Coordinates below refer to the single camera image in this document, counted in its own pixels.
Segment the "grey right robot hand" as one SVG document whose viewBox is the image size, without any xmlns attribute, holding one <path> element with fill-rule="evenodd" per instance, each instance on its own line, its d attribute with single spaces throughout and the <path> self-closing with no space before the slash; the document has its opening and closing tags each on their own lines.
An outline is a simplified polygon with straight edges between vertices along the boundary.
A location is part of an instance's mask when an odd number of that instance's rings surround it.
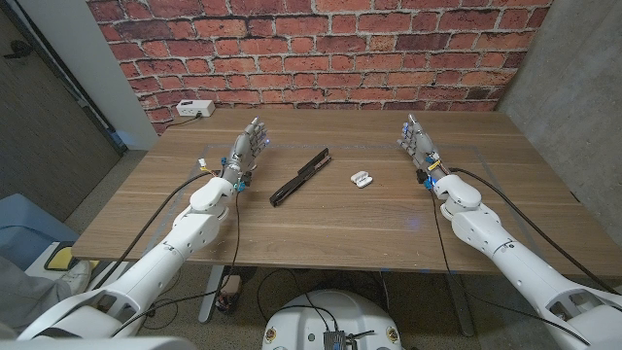
<svg viewBox="0 0 622 350">
<path fill-rule="evenodd" d="M 437 147 L 414 114 L 408 115 L 397 144 L 412 158 L 420 184 L 433 187 L 438 180 L 450 174 L 442 164 Z"/>
</svg>

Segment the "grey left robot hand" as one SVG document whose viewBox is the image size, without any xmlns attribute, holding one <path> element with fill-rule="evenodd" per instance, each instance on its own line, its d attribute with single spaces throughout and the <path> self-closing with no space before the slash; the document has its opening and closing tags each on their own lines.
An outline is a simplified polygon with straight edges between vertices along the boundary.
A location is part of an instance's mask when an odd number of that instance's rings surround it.
<svg viewBox="0 0 622 350">
<path fill-rule="evenodd" d="M 256 158 L 269 144 L 267 129 L 259 117 L 255 117 L 237 136 L 224 165 L 222 177 L 231 184 L 241 181 L 247 173 L 252 173 Z"/>
</svg>

